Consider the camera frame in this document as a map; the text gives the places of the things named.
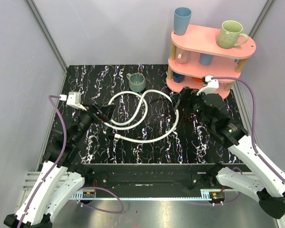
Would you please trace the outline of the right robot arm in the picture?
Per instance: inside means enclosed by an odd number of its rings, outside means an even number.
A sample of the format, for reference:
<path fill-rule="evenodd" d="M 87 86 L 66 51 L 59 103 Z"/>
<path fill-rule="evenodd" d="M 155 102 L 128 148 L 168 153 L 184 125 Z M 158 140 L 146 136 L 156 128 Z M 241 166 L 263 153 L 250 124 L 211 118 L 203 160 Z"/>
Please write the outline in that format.
<path fill-rule="evenodd" d="M 285 214 L 285 172 L 256 146 L 241 122 L 229 117 L 222 97 L 185 87 L 180 93 L 171 95 L 171 100 L 175 110 L 195 114 L 210 136 L 257 176 L 252 179 L 217 164 L 207 172 L 207 185 L 231 187 L 254 199 L 269 216 L 280 219 Z"/>

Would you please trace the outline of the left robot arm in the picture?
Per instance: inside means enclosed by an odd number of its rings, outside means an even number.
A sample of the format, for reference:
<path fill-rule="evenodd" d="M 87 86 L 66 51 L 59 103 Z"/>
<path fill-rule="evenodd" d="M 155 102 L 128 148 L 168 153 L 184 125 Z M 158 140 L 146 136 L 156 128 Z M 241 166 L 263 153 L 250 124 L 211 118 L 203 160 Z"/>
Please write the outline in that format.
<path fill-rule="evenodd" d="M 62 124 L 63 131 L 45 152 L 42 170 L 29 196 L 15 214 L 6 216 L 4 225 L 9 228 L 52 227 L 56 215 L 71 196 L 93 183 L 93 170 L 73 162 L 79 142 L 92 124 L 108 122 L 114 110 L 114 104 L 85 105 L 69 127 Z"/>

